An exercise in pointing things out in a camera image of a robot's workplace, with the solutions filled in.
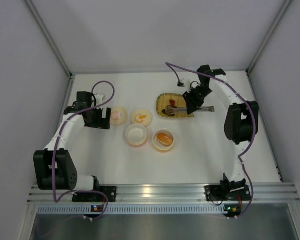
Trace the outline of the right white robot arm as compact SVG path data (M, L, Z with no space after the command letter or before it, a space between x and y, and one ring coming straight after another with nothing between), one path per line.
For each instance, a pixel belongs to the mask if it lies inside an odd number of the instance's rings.
M225 76L223 69L211 69L202 65L195 71L199 81L190 86L183 94L188 115L207 110L205 98L214 93L227 110L224 122L224 134L234 145L234 156L226 160L225 173L220 181L222 199L232 201L240 197L246 201L253 197L253 187L245 168L245 155L250 150L258 133L259 104L242 97L234 87L220 76Z

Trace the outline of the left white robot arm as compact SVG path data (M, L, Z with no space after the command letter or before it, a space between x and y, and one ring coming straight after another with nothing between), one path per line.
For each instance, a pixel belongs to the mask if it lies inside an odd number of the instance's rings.
M103 108L105 95L79 91L76 101L64 110L61 124L43 150L35 151L33 163L38 188L42 191L99 191L99 180L80 175L70 149L83 128L109 130L112 109Z

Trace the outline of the black seaweed piece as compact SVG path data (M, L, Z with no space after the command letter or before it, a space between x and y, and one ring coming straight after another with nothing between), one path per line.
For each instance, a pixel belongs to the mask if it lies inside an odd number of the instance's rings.
M175 111L173 109L163 109L162 113L167 116L175 116Z

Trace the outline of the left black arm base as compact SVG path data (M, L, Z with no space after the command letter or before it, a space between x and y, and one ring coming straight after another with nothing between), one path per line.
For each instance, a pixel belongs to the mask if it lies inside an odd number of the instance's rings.
M116 186L97 186L96 189L90 191L76 192L72 197L74 203L97 203L97 202L116 202L117 187Z

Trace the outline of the red sausage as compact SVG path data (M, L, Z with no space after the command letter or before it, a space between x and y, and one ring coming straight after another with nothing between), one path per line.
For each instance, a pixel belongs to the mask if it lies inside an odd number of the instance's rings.
M176 102L175 102L174 100L171 99L171 100L169 101L169 106L172 107L172 108L176 108Z

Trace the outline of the metal tongs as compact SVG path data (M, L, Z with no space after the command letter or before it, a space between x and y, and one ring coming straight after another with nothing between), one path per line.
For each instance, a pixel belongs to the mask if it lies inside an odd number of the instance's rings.
M174 110L175 115L178 113L186 113L187 115L190 115L194 112L215 112L215 107L214 106L205 106L205 107L200 107L200 108L187 108L187 107L170 107L167 106L164 109L170 109L170 110Z

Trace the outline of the sesame bun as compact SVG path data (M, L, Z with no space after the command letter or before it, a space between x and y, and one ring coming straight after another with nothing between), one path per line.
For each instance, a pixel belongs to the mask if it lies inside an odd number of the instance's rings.
M157 140L160 144L167 146L167 147L171 146L174 142L173 137L167 133L159 133L157 135Z

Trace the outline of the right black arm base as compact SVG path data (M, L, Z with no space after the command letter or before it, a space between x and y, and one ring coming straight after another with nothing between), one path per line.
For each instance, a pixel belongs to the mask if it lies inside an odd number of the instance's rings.
M227 201L250 201L251 192L246 180L230 181L226 174L223 174L219 184L207 185L204 187L206 200L220 205L220 202Z

